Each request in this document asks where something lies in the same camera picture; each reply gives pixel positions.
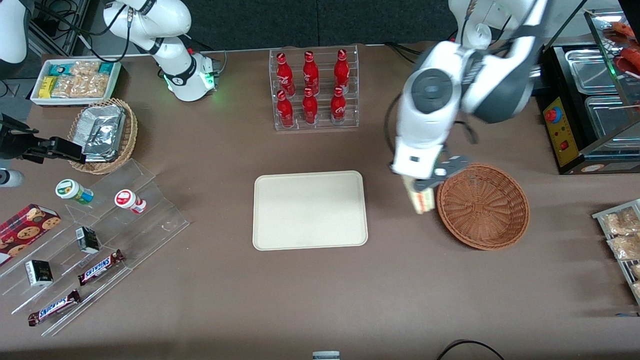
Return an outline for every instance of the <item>clear acrylic display stand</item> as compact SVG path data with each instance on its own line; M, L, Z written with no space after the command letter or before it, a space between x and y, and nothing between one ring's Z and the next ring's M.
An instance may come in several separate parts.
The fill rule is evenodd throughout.
M331 99L333 97L334 76L333 68L338 61L338 50L347 51L347 62L349 63L349 91L344 94L347 102L344 110L344 123L333 125L331 123ZM314 59L320 72L320 92L316 95L318 101L317 122L309 125L305 121L302 109L302 100L305 98L305 80L302 74L302 67L305 65L305 51L313 51ZM280 90L278 82L278 62L276 55L284 53L287 56L287 63L293 71L293 83L296 85L296 94L289 98L293 105L293 126L284 127L278 116L278 98L276 93ZM273 102L273 119L276 130L315 130L315 129L340 129L343 127L358 127L360 125L358 100L360 97L360 78L358 68L358 47L351 46L331 46L331 47L309 47L305 49L275 49L269 51L269 78L271 80L271 100Z
M0 268L3 311L23 317L24 326L28 326L29 314L77 289L83 300L80 304L61 315L52 315L34 328L42 336L55 335L187 227L189 222L153 183L154 176L131 159L90 187L95 196L89 205L70 202L68 213L60 213L62 222L58 226L23 251L20 259ZM115 206L113 198L122 189L130 189L146 200L147 208L142 214ZM100 243L98 253L80 251L76 229L81 226L91 227L96 232ZM122 251L125 259L98 279L80 287L77 276L117 249ZM46 287L29 284L24 263L32 259L49 262L54 279L52 284Z

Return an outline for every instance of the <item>aluminum foil package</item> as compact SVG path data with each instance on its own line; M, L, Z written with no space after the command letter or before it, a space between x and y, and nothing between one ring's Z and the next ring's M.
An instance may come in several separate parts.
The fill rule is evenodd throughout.
M125 118L125 110L117 105L87 108L78 119L72 141L83 147L88 162L114 161Z

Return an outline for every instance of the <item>wicker basket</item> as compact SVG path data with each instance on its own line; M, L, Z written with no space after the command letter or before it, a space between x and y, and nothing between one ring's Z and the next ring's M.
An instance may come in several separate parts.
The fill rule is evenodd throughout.
M513 245L529 225L529 203L518 183L495 167L473 163L438 188L438 212L449 231L481 250Z
M136 114L131 111L129 105L126 102L119 99L108 99L101 102L96 102L95 104L89 105L90 108L95 106L107 106L107 105L118 105L121 106L127 112L127 118L125 119L124 130L122 131L122 138L120 139L120 148L118 150L118 157L115 161L111 163L86 163L86 164L78 164L73 161L69 161L71 166L74 169L82 171L82 172L90 172L91 174L96 175L104 175L108 174L117 168L124 165L124 163L131 158L131 154L133 153L133 147L136 145L136 136L138 135L138 120L136 120ZM73 139L74 134L76 133L76 126L78 125L78 120L80 119L80 112L78 116L76 116L76 121L74 121L73 125L71 125L71 131L69 131L69 135L67 139L71 141Z

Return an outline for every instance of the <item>yellow control panel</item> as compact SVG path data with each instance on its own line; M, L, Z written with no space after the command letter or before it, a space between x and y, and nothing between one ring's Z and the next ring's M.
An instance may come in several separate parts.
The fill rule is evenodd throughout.
M552 102L542 115L545 117L547 131L551 138L551 144L554 146L558 163L563 167L577 158L579 152L569 122L564 115L564 108L560 98L558 97Z

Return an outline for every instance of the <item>cookie box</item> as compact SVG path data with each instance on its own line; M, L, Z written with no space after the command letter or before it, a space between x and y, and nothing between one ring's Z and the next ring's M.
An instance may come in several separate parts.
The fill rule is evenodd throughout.
M40 69L40 74L38 75L38 80L36 81L36 85L31 92L31 101L33 103L48 107L48 106L84 106L87 104L93 104L95 102L107 100L111 98L111 94L113 94L113 89L116 86L116 81L118 79L118 75L120 73L121 64L114 63L113 68L111 68L111 72L109 73L109 81L107 82L107 88L104 91L104 95L102 97L75 97L75 98L40 98L38 96L38 91L40 87L42 87L42 82L46 76L49 75L52 66L63 65L67 63L73 63L74 61L100 61L97 58L65 58L65 59L55 59L55 60L47 60L42 65L42 69Z
M57 212L30 204L0 224L0 266L60 223Z

